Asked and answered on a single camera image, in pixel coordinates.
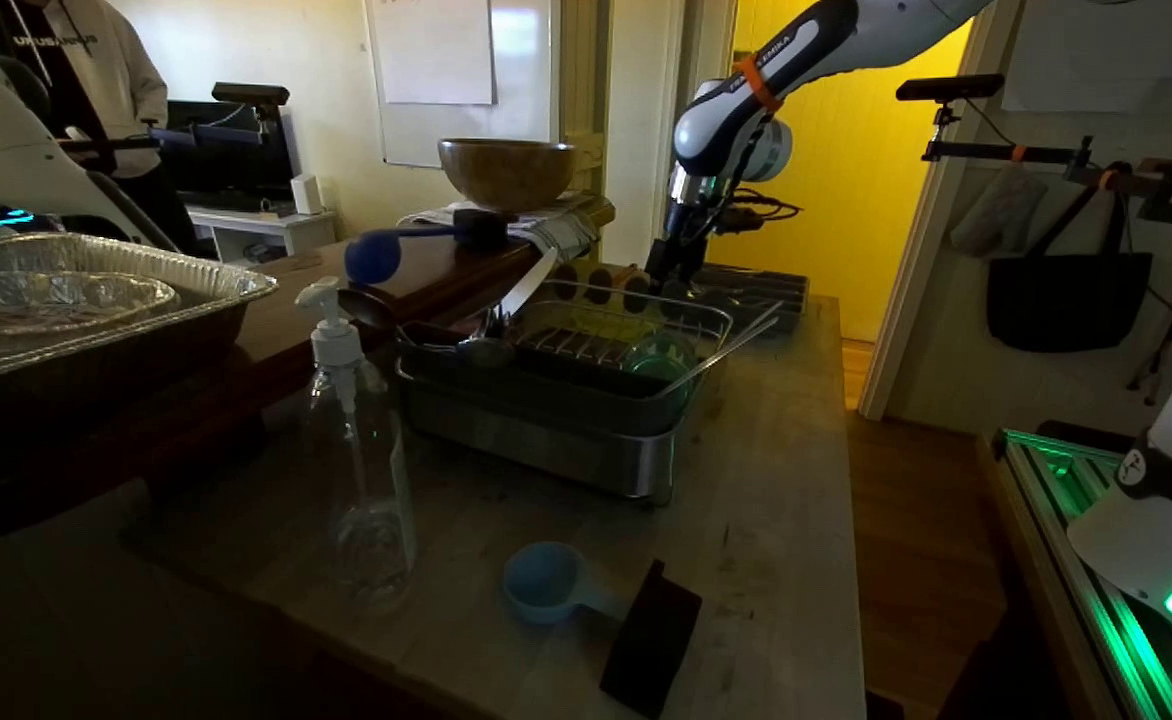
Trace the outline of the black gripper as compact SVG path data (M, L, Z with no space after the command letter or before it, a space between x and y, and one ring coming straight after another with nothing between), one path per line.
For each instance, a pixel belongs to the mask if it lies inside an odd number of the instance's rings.
M665 229L642 264L657 289L689 283L698 274L727 194L730 185L722 176L691 176L672 170Z

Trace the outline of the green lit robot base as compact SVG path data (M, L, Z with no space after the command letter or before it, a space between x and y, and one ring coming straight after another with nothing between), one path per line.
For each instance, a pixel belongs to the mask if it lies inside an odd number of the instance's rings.
M1076 714L1172 720L1172 392L1117 452L999 432L992 457Z

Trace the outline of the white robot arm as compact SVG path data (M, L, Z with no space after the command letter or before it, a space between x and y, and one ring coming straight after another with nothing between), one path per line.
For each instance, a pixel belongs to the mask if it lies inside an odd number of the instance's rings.
M657 283L689 283L706 235L745 179L772 179L793 156L793 130L780 120L786 91L855 67L904 65L989 0L811 0L759 52L722 79L706 79L672 124L672 185L665 234L642 274Z

